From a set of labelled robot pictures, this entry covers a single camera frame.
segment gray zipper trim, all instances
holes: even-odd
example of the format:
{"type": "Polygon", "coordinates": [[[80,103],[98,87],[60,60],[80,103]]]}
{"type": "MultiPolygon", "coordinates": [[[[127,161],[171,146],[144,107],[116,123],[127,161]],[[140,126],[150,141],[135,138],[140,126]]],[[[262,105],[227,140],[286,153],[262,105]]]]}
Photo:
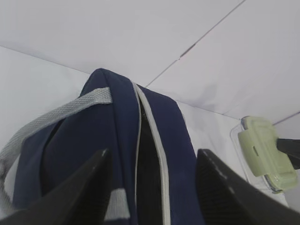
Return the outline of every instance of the gray zipper trim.
{"type": "Polygon", "coordinates": [[[140,99],[137,94],[135,84],[132,83],[133,89],[135,91],[135,97],[137,100],[137,103],[139,105],[139,133],[137,136],[137,142],[136,142],[136,152],[135,152],[135,207],[136,207],[136,185],[137,185],[137,161],[139,158],[139,146],[140,146],[140,137],[141,137],[141,128],[142,128],[142,113],[141,113],[141,105],[140,105],[140,99]]]}
{"type": "Polygon", "coordinates": [[[143,91],[134,84],[134,87],[141,99],[142,105],[144,106],[145,113],[148,118],[150,129],[153,135],[155,147],[157,150],[157,156],[160,165],[160,178],[161,178],[161,198],[162,198],[162,210],[163,210],[163,225],[171,225],[171,211],[170,211],[170,196],[169,196],[169,172],[168,164],[165,155],[165,150],[160,139],[158,128],[156,126],[155,119],[152,114],[149,102],[143,93],[143,91]]]}

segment black plastic piece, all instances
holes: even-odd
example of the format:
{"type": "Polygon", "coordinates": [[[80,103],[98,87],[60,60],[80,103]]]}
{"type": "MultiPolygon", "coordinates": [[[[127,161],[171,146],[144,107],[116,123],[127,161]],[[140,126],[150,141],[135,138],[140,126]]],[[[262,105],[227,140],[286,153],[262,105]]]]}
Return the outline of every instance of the black plastic piece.
{"type": "Polygon", "coordinates": [[[199,150],[198,200],[207,225],[299,225],[300,214],[248,184],[210,150],[199,150]]]}
{"type": "Polygon", "coordinates": [[[300,140],[278,138],[277,149],[288,155],[295,170],[300,169],[300,140]]]}
{"type": "Polygon", "coordinates": [[[0,225],[101,225],[111,193],[109,150],[97,151],[65,182],[0,225]]]}

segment black mesh lining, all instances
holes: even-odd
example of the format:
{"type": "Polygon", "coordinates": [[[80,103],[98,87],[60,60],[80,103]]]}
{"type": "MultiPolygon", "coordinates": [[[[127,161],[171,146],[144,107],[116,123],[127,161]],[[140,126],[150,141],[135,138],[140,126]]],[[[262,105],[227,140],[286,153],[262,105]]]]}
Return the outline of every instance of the black mesh lining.
{"type": "Polygon", "coordinates": [[[137,162],[136,204],[139,225],[162,225],[161,178],[158,155],[141,105],[141,135],[137,162]]]}

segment zipper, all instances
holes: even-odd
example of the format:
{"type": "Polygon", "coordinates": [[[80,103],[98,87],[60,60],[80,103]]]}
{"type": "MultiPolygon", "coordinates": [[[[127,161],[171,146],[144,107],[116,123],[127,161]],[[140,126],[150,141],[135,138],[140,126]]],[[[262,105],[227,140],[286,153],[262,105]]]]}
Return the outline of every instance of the zipper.
{"type": "MultiPolygon", "coordinates": [[[[133,83],[133,86],[134,86],[134,89],[144,107],[144,111],[145,111],[145,114],[146,114],[148,122],[149,122],[149,126],[150,126],[151,133],[153,136],[153,141],[154,141],[156,151],[157,151],[157,156],[158,156],[158,161],[159,161],[159,170],[160,170],[160,179],[161,179],[161,201],[162,201],[161,206],[162,206],[163,225],[171,225],[170,196],[169,196],[169,172],[168,172],[168,164],[167,164],[167,160],[166,160],[165,150],[162,145],[160,135],[158,132],[158,128],[156,126],[156,122],[155,122],[154,116],[152,114],[152,110],[149,105],[149,102],[148,102],[145,94],[143,93],[143,91],[135,83],[133,83]]],[[[136,160],[135,175],[137,174],[137,160],[136,160]]]]}

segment gray strap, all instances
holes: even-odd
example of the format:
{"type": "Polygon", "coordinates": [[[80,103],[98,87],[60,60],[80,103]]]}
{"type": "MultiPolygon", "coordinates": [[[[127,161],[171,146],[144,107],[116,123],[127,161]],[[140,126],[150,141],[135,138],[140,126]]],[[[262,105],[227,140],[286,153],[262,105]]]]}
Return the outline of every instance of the gray strap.
{"type": "Polygon", "coordinates": [[[68,116],[76,114],[92,105],[111,104],[113,102],[110,89],[98,88],[92,92],[75,99],[57,109],[54,109],[29,124],[22,127],[6,144],[0,152],[0,169],[3,167],[3,174],[0,177],[0,207],[8,213],[12,212],[12,205],[4,191],[4,180],[12,164],[21,153],[23,141],[34,135],[41,129],[56,123],[68,116]]]}

